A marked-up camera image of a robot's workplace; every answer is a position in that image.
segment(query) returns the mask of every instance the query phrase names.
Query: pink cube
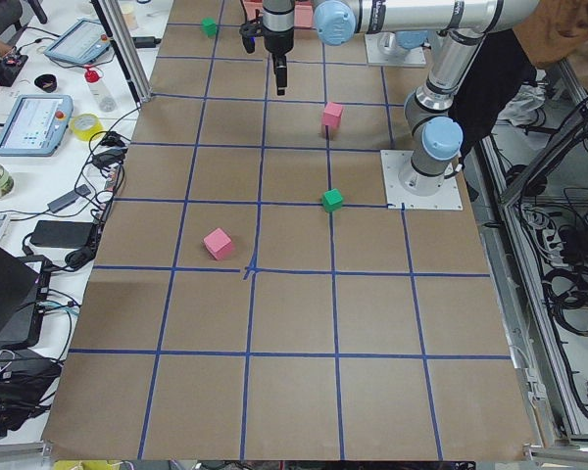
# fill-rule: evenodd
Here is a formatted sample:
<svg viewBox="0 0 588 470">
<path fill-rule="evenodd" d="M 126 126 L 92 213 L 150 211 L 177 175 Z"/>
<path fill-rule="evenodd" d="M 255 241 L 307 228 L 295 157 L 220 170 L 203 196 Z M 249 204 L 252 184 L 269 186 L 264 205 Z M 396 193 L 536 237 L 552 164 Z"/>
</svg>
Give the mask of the pink cube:
<svg viewBox="0 0 588 470">
<path fill-rule="evenodd" d="M 322 113 L 322 125 L 328 125 L 332 129 L 337 129 L 340 126 L 343 111 L 344 106 L 329 101 Z"/>
<path fill-rule="evenodd" d="M 233 253 L 233 241 L 221 228 L 217 228 L 212 233 L 207 235 L 203 242 L 205 247 L 212 254 L 212 256 L 221 261 Z"/>
</svg>

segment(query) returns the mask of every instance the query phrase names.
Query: red bottle cap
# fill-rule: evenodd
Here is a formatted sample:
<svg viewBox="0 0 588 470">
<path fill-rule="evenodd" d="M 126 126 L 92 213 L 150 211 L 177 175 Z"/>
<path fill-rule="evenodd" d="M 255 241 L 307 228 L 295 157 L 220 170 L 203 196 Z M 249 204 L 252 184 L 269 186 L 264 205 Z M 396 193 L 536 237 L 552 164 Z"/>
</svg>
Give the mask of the red bottle cap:
<svg viewBox="0 0 588 470">
<path fill-rule="evenodd" d="M 96 70 L 93 70 L 91 66 L 85 66 L 85 80 L 87 83 L 95 83 L 100 79 L 100 75 Z"/>
</svg>

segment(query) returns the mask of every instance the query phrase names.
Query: brown shirt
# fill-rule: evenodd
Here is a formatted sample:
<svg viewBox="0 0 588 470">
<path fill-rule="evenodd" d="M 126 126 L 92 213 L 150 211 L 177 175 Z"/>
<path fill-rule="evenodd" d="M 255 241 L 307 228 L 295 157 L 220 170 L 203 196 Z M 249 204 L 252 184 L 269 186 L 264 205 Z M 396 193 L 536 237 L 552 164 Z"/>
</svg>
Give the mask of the brown shirt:
<svg viewBox="0 0 588 470">
<path fill-rule="evenodd" d="M 541 0 L 514 33 L 531 63 L 545 69 L 588 40 L 588 0 Z"/>
</svg>

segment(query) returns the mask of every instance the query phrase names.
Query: black cup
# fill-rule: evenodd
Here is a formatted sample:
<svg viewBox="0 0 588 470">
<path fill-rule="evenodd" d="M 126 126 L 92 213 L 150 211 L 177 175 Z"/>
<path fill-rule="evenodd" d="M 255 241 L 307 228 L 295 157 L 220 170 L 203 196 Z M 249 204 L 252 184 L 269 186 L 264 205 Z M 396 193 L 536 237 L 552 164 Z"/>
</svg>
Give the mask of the black cup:
<svg viewBox="0 0 588 470">
<path fill-rule="evenodd" d="M 57 89 L 57 77 L 51 73 L 44 73 L 35 79 L 35 85 L 46 93 L 52 93 Z"/>
</svg>

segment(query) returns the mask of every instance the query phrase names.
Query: blue tape grid line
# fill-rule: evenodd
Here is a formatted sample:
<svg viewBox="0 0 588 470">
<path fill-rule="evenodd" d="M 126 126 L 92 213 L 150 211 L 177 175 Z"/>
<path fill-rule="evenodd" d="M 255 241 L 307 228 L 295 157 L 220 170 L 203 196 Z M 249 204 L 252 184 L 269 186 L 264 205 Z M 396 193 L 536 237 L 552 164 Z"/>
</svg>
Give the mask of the blue tape grid line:
<svg viewBox="0 0 588 470">
<path fill-rule="evenodd" d="M 224 6 L 227 0 L 220 0 L 220 16 L 219 19 L 221 20 Z M 196 23 L 170 23 L 172 25 L 198 25 Z M 233 25 L 220 25 L 224 27 L 238 27 Z M 162 316 L 162 322 L 160 326 L 160 333 L 157 348 L 155 350 L 92 350 L 92 349 L 70 349 L 70 353 L 82 353 L 82 354 L 143 354 L 143 355 L 152 355 L 154 356 L 154 364 L 153 364 L 153 372 L 151 377 L 150 389 L 148 394 L 147 406 L 145 410 L 143 426 L 142 426 L 142 433 L 138 451 L 138 458 L 143 458 L 144 449 L 146 445 L 146 440 L 148 436 L 148 426 L 150 421 L 150 413 L 152 409 L 152 402 L 156 388 L 157 382 L 157 373 L 159 367 L 159 361 L 161 356 L 224 356 L 224 357 L 244 357 L 245 365 L 244 365 L 244 384 L 243 384 L 243 403 L 242 403 L 242 417 L 241 417 L 241 439 L 240 439 L 240 450 L 239 450 L 239 458 L 240 460 L 244 459 L 245 457 L 245 446 L 246 446 L 246 426 L 247 426 L 247 415 L 248 415 L 248 398 L 249 398 L 249 378 L 250 378 L 250 367 L 251 367 L 251 358 L 252 357 L 312 357 L 312 358 L 333 358 L 335 363 L 335 383 L 336 383 L 336 394 L 337 394 L 337 418 L 338 418 L 338 438 L 339 438 L 339 452 L 340 452 L 340 459 L 346 459 L 347 455 L 345 452 L 345 445 L 344 445 L 344 427 L 343 427 L 343 419 L 342 419 L 342 397 L 341 397 L 341 378 L 340 378 L 340 359 L 341 358 L 355 358 L 355 359 L 410 359 L 410 360 L 418 360 L 421 361 L 423 364 L 424 370 L 424 378 L 425 378 L 425 385 L 427 389 L 429 407 L 431 412 L 431 420 L 432 420 L 432 428 L 434 432 L 434 438 L 436 443 L 436 449 L 439 459 L 443 459 L 443 449 L 441 445 L 440 433 L 437 424 L 437 417 L 435 411 L 435 404 L 433 400 L 433 393 L 432 393 L 432 386 L 431 380 L 429 375 L 429 368 L 428 363 L 429 361 L 438 361 L 438 360 L 511 360 L 509 355 L 504 354 L 428 354 L 426 352 L 424 337 L 422 333 L 422 325 L 420 319 L 420 312 L 418 307 L 418 298 L 417 298 L 417 283 L 416 279 L 419 277 L 464 277 L 464 278 L 489 278 L 489 274 L 484 273 L 436 273 L 436 272 L 421 272 L 417 273 L 414 272 L 414 266 L 412 261 L 412 253 L 410 248 L 410 240 L 409 240 L 409 233 L 407 227 L 407 220 L 405 216 L 405 209 L 401 209 L 401 218 L 403 222 L 403 229 L 405 234 L 405 243 L 407 249 L 407 256 L 409 262 L 409 272 L 365 272 L 365 271 L 338 271 L 335 267 L 335 243 L 334 243 L 334 217 L 331 213 L 328 216 L 328 223 L 329 223 L 329 235 L 330 235 L 330 254 L 331 254 L 331 269 L 329 271 L 321 271 L 321 270 L 286 270 L 286 269 L 271 269 L 271 268 L 262 268 L 258 266 L 258 251 L 259 251 L 259 243 L 260 243 L 260 235 L 261 235 L 261 211 L 262 206 L 307 206 L 307 207 L 319 207 L 321 206 L 320 203 L 290 203 L 290 202 L 266 202 L 262 200 L 262 187 L 263 187 L 263 168 L 264 168 L 264 157 L 265 152 L 268 149 L 275 149 L 275 150 L 301 150 L 301 151 L 310 151 L 310 150 L 318 150 L 318 151 L 326 151 L 326 164 L 327 164 L 327 186 L 328 189 L 332 188 L 332 181 L 331 181 L 331 151 L 341 151 L 341 152 L 359 152 L 359 153 L 377 153 L 378 149 L 331 149 L 329 134 L 327 131 L 327 135 L 325 138 L 326 145 L 324 148 L 307 148 L 307 147 L 280 147 L 280 146 L 268 146 L 266 145 L 266 136 L 267 136 L 267 123 L 268 123 L 268 108 L 269 103 L 275 102 L 284 102 L 284 103 L 294 103 L 294 104 L 325 104 L 328 101 L 328 86 L 327 86 L 327 74 L 326 74 L 326 65 L 328 62 L 326 61 L 325 49 L 322 46 L 322 61 L 321 62 L 312 62 L 312 61 L 289 61 L 290 63 L 301 63 L 301 64 L 310 64 L 310 65 L 322 65 L 322 76 L 323 76 L 323 89 L 324 89 L 324 102 L 318 101 L 303 101 L 303 100 L 283 100 L 283 99 L 269 99 L 269 86 L 270 86 L 270 60 L 266 61 L 266 89 L 264 99 L 239 99 L 239 98 L 221 98 L 221 97 L 210 97 L 209 96 L 209 88 L 212 80 L 214 63 L 218 60 L 227 60 L 227 61 L 246 61 L 246 62 L 262 62 L 264 59 L 235 59 L 235 58 L 219 58 L 216 57 L 216 51 L 218 47 L 218 40 L 220 34 L 216 35 L 214 46 L 212 49 L 212 56 L 211 58 L 206 57 L 198 57 L 198 56 L 159 56 L 160 59 L 202 59 L 202 60 L 210 60 L 209 72 L 208 77 L 205 85 L 205 93 L 203 96 L 190 96 L 190 95 L 182 95 L 182 94 L 171 94 L 171 93 L 156 93 L 158 96 L 164 97 L 171 97 L 177 99 L 196 99 L 202 101 L 202 108 L 201 108 L 201 115 L 199 119 L 199 125 L 197 129 L 197 134 L 194 143 L 167 143 L 167 142 L 133 142 L 132 145 L 142 145 L 142 146 L 177 146 L 177 147 L 193 147 L 193 158 L 191 163 L 191 168 L 189 172 L 189 178 L 186 186 L 185 191 L 185 198 L 182 200 L 157 200 L 157 199 L 147 199 L 147 198 L 119 198 L 119 201 L 124 202 L 143 202 L 143 203 L 164 203 L 164 204 L 183 204 L 183 210 L 181 213 L 181 220 L 178 228 L 176 246 L 174 249 L 174 257 L 172 262 L 172 267 L 166 266 L 121 266 L 121 265 L 96 265 L 97 269 L 109 269 L 109 270 L 123 270 L 123 269 L 131 269 L 131 270 L 157 270 L 157 271 L 169 271 L 170 272 L 170 281 L 166 296 L 166 302 L 164 307 L 164 312 Z M 353 67 L 362 67 L 368 66 L 368 64 L 351 64 L 351 63 L 331 63 L 333 65 L 343 65 L 343 66 L 353 66 Z M 392 142 L 392 146 L 394 146 L 394 135 L 392 129 L 392 117 L 391 117 L 391 110 L 392 108 L 403 108 L 403 104 L 391 104 L 388 99 L 388 86 L 386 83 L 385 72 L 384 69 L 381 68 L 381 79 L 382 79 L 382 86 L 383 86 L 383 93 L 384 93 L 384 103 L 362 103 L 362 102 L 352 102 L 352 103 L 343 103 L 349 106 L 372 106 L 372 107 L 385 107 L 386 114 L 387 114 L 387 122 L 388 122 L 388 132 L 390 136 L 390 141 Z M 207 103 L 210 100 L 220 100 L 220 101 L 242 101 L 242 102 L 261 102 L 264 104 L 264 115 L 263 115 L 263 130 L 262 130 L 262 144 L 257 145 L 220 145 L 220 144 L 200 144 L 200 134 L 203 127 L 204 116 L 206 112 Z M 196 155 L 198 149 L 201 147 L 209 147 L 209 148 L 249 148 L 249 149 L 258 149 L 261 151 L 261 159 L 260 159 L 260 177 L 259 177 L 259 187 L 258 187 L 258 198 L 257 201 L 206 201 L 206 200 L 192 200 L 189 199 L 190 188 L 192 183 L 192 178 L 194 174 L 194 166 L 196 162 Z M 182 240 L 182 231 L 183 225 L 185 223 L 185 218 L 187 216 L 188 207 L 191 204 L 221 204 L 221 205 L 248 205 L 248 206 L 256 206 L 257 207 L 257 224 L 256 224 L 256 233 L 255 233 L 255 245 L 253 250 L 252 258 L 249 262 L 249 266 L 245 269 L 234 269 L 234 268 L 211 268 L 211 267 L 182 267 L 178 266 L 178 256 L 180 252 L 181 240 Z M 357 205 L 357 204 L 347 204 L 344 205 L 346 208 L 372 208 L 372 209 L 387 209 L 387 206 L 384 205 Z M 244 278 L 247 279 L 250 276 L 250 301 L 249 301 L 249 317 L 248 317 L 248 325 L 247 325 L 247 341 L 246 341 L 246 349 L 245 351 L 178 351 L 178 350 L 165 350 L 163 348 L 163 340 L 166 331 L 166 323 L 167 317 L 170 307 L 170 302 L 172 298 L 172 286 L 175 274 L 179 271 L 185 272 L 223 272 L 223 273 L 241 273 L 244 272 Z M 270 272 L 276 274 L 298 274 L 298 275 L 330 275 L 332 281 L 332 308 L 333 308 L 333 334 L 334 334 L 334 351 L 333 352 L 252 352 L 252 332 L 253 332 L 253 315 L 254 315 L 254 305 L 255 305 L 255 286 L 256 286 L 256 276 L 260 272 Z M 408 354 L 408 353 L 359 353 L 359 352 L 342 352 L 340 351 L 339 347 L 339 329 L 338 329 L 338 304 L 337 304 L 337 276 L 392 276 L 392 277 L 410 277 L 412 283 L 412 292 L 414 298 L 414 306 L 416 312 L 416 323 L 420 341 L 420 353 L 418 354 Z"/>
<path fill-rule="evenodd" d="M 249 306 L 249 313 L 248 313 L 248 330 L 247 330 L 247 337 L 246 337 L 246 360 L 244 362 L 244 393 L 242 397 L 242 429 L 241 429 L 241 438 L 240 438 L 240 445 L 239 445 L 239 459 L 244 460 L 244 456 L 246 453 L 246 417 L 247 417 L 247 410 L 248 410 L 248 387 L 249 387 L 249 376 L 250 376 L 250 351 L 251 351 L 251 343 L 252 343 L 252 335 L 253 335 L 253 314 L 255 308 L 255 286 L 256 286 L 256 267 L 257 267 L 257 256 L 259 255 L 259 241 L 261 237 L 262 231 L 262 193 L 264 189 L 263 181 L 264 181 L 264 161 L 266 157 L 266 127 L 268 122 L 268 87 L 269 87 L 269 80 L 270 80 L 270 61 L 266 61 L 266 75 L 265 75 L 265 82 L 264 82 L 264 114 L 263 114 L 263 121 L 262 121 L 262 150 L 260 154 L 260 163 L 259 163 L 259 183 L 257 186 L 257 220 L 255 222 L 255 245 L 253 246 L 253 255 L 251 256 L 250 265 L 246 268 L 246 274 L 244 275 L 244 279 L 248 278 L 249 274 L 252 274 L 253 278 L 251 280 L 251 294 L 250 294 L 250 306 Z"/>
<path fill-rule="evenodd" d="M 341 271 L 336 269 L 335 271 L 324 271 L 315 269 L 276 269 L 269 267 L 259 267 L 256 265 L 247 266 L 245 270 L 252 270 L 254 272 L 271 272 L 273 274 L 299 274 L 299 275 L 332 275 L 336 276 L 373 276 L 373 277 L 451 277 L 451 278 L 483 278 L 489 279 L 490 274 L 483 274 L 480 272 L 474 273 L 461 273 L 461 272 L 389 272 L 389 271 Z M 108 270 L 143 270 L 143 271 L 187 271 L 187 272 L 241 272 L 242 269 L 236 268 L 225 268 L 225 267 L 201 267 L 201 266 L 118 266 L 108 264 L 94 264 L 95 269 L 108 269 Z"/>
<path fill-rule="evenodd" d="M 433 402 L 433 391 L 431 389 L 431 376 L 429 374 L 429 364 L 427 362 L 427 352 L 424 343 L 424 335 L 422 333 L 422 321 L 420 318 L 420 307 L 418 305 L 418 293 L 416 285 L 416 277 L 414 276 L 414 263 L 412 260 L 412 250 L 410 246 L 410 233 L 408 230 L 408 221 L 405 215 L 405 206 L 401 208 L 401 221 L 403 223 L 403 234 L 405 236 L 405 248 L 408 255 L 408 266 L 410 268 L 410 281 L 412 284 L 412 296 L 414 297 L 414 311 L 416 312 L 416 325 L 418 328 L 418 338 L 420 340 L 420 351 L 422 352 L 422 367 L 424 369 L 424 382 L 427 389 L 427 396 L 429 398 L 429 410 L 431 412 L 431 425 L 433 427 L 433 436 L 435 439 L 436 451 L 438 452 L 438 460 L 444 459 L 442 451 L 442 442 L 440 440 L 440 430 L 438 429 L 438 420 L 435 414 L 435 403 Z"/>
<path fill-rule="evenodd" d="M 262 147 L 260 145 L 237 145 L 237 144 L 190 144 L 190 143 L 182 143 L 182 142 L 135 142 L 132 141 L 130 145 L 146 145 L 150 147 L 206 147 L 211 149 L 257 149 L 260 150 Z M 324 147 L 283 147 L 278 145 L 266 145 L 266 150 L 300 150 L 304 152 L 309 152 L 311 150 L 316 150 L 318 152 L 324 152 L 326 149 Z M 368 153 L 368 154 L 378 154 L 379 149 L 349 149 L 348 147 L 340 148 L 336 147 L 334 149 L 337 152 L 360 152 L 360 153 Z"/>
<path fill-rule="evenodd" d="M 153 96 L 162 96 L 167 98 L 180 98 L 181 100 L 202 100 L 203 97 L 195 96 L 195 95 L 182 95 L 178 93 L 161 93 L 161 92 L 154 92 Z M 322 101 L 314 101 L 314 100 L 288 100 L 288 99 L 262 99 L 262 98 L 230 98 L 230 97 L 223 97 L 223 96 L 208 96 L 205 98 L 209 101 L 237 101 L 242 103 L 264 103 L 267 101 L 268 103 L 287 103 L 287 104 L 298 104 L 298 105 L 324 105 Z M 371 106 L 376 108 L 404 108 L 404 105 L 389 105 L 387 103 L 369 103 L 363 101 L 341 101 L 341 104 L 345 106 Z"/>
<path fill-rule="evenodd" d="M 220 15 L 219 15 L 219 22 L 221 21 L 222 18 L 222 14 L 224 12 L 224 4 L 225 4 L 225 0 L 220 0 Z M 214 56 L 216 55 L 216 47 L 218 46 L 218 34 L 216 34 L 216 39 L 214 40 L 214 46 L 212 48 L 212 59 L 211 62 L 209 64 L 209 72 L 207 75 L 207 82 L 205 84 L 205 94 L 204 94 L 204 101 L 202 104 L 202 108 L 201 108 L 201 114 L 200 114 L 200 119 L 198 122 L 198 129 L 196 131 L 196 143 L 199 142 L 200 140 L 200 132 L 201 129 L 203 127 L 203 120 L 205 117 L 205 109 L 207 107 L 207 95 L 209 94 L 209 85 L 211 83 L 211 79 L 212 79 L 212 72 L 214 69 Z M 192 177 L 194 175 L 194 166 L 196 163 L 196 153 L 198 151 L 198 147 L 195 146 L 194 147 L 194 153 L 192 156 L 192 163 L 191 163 L 191 168 L 189 171 L 189 178 L 187 180 L 187 187 L 185 188 L 185 200 L 189 199 L 189 191 L 191 188 L 191 183 L 192 183 Z M 176 237 L 176 246 L 174 247 L 174 258 L 172 261 L 172 269 L 171 269 L 171 273 L 170 273 L 170 281 L 168 284 L 168 292 L 166 295 L 166 303 L 164 305 L 164 313 L 162 315 L 162 321 L 161 321 L 161 327 L 159 330 L 159 340 L 157 342 L 157 350 L 155 352 L 155 361 L 153 364 L 153 372 L 152 372 L 152 377 L 151 377 L 151 381 L 150 381 L 150 388 L 148 390 L 148 400 L 146 402 L 146 411 L 144 413 L 144 420 L 143 420 L 143 425 L 142 425 L 142 432 L 141 432 L 141 438 L 139 441 L 139 451 L 137 452 L 137 458 L 138 459 L 142 459 L 143 455 L 144 455 L 144 448 L 146 445 L 146 438 L 148 436 L 148 425 L 150 422 L 150 411 L 152 408 L 152 402 L 153 402 L 153 396 L 155 393 L 155 386 L 157 383 L 157 372 L 159 369 L 159 360 L 161 357 L 161 350 L 162 350 L 162 345 L 163 345 L 163 341 L 164 341 L 164 335 L 166 332 L 166 322 L 168 319 L 168 312 L 170 309 L 170 301 L 171 301 L 171 297 L 172 297 L 172 286 L 174 283 L 174 276 L 175 276 L 175 268 L 176 265 L 178 263 L 178 254 L 180 253 L 180 246 L 181 246 L 181 240 L 182 240 L 182 235 L 183 235 L 183 224 L 185 223 L 185 218 L 187 216 L 187 206 L 188 203 L 185 201 L 183 203 L 183 211 L 181 213 L 181 219 L 180 219 L 180 223 L 178 225 L 178 235 Z"/>
<path fill-rule="evenodd" d="M 374 352 L 271 352 L 271 351 L 184 351 L 184 350 L 93 350 L 89 348 L 70 348 L 75 354 L 116 354 L 116 355 L 204 355 L 226 357 L 315 357 L 341 359 L 411 359 L 411 360 L 512 360 L 506 354 L 393 354 Z"/>
<path fill-rule="evenodd" d="M 326 83 L 326 50 L 322 44 L 322 86 L 324 90 L 324 102 L 328 103 L 328 86 Z M 326 179 L 328 190 L 333 189 L 331 179 L 331 142 L 328 126 L 324 128 L 326 142 Z M 333 306 L 333 347 L 335 350 L 335 391 L 337 395 L 337 431 L 338 444 L 340 449 L 340 460 L 346 459 L 346 450 L 344 448 L 344 420 L 342 419 L 342 379 L 340 375 L 340 338 L 338 328 L 338 308 L 337 308 L 337 280 L 335 274 L 335 226 L 333 224 L 333 213 L 329 214 L 329 241 L 331 247 L 331 302 Z"/>
</svg>

